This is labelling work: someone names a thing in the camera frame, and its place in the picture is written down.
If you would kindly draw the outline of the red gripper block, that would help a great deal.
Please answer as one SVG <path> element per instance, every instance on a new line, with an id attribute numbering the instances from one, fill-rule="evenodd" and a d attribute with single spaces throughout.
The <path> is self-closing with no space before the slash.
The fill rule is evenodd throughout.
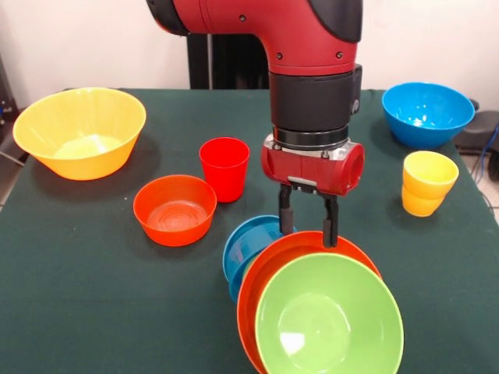
<path id="1" fill-rule="evenodd" d="M 292 150 L 279 146 L 270 134 L 264 140 L 260 159 L 264 174 L 281 183 L 278 195 L 281 233 L 289 235 L 294 230 L 291 185 L 305 185 L 327 194 L 324 196 L 323 245 L 325 248 L 336 247 L 337 196 L 346 195 L 359 184 L 365 161 L 363 145 L 348 140 L 329 150 Z"/>

